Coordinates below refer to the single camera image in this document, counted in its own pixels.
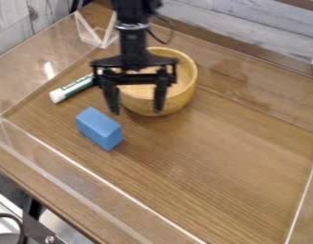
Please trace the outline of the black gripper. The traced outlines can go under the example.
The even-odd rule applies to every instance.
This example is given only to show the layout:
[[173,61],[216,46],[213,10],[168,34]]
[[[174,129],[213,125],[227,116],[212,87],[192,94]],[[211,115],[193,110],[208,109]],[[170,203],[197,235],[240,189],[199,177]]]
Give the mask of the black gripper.
[[[166,66],[172,66],[170,82],[174,83],[176,58],[158,56],[148,50],[146,34],[149,33],[149,25],[117,25],[119,31],[119,55],[97,59],[91,61],[93,81],[98,85],[105,94],[106,102],[113,114],[119,115],[119,89],[123,85],[154,84],[154,111],[160,113],[165,107],[168,96],[168,70]],[[132,74],[149,67],[162,67],[158,70],[158,81],[156,74],[138,76]]]

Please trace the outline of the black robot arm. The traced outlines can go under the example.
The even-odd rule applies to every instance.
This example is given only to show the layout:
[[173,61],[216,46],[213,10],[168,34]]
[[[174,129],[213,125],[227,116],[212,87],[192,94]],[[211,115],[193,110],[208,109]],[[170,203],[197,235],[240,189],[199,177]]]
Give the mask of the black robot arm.
[[148,85],[154,88],[153,110],[166,105],[169,87],[177,82],[178,59],[148,50],[150,18],[158,14],[162,0],[111,0],[117,12],[119,55],[91,61],[93,82],[103,90],[110,111],[119,114],[119,86]]

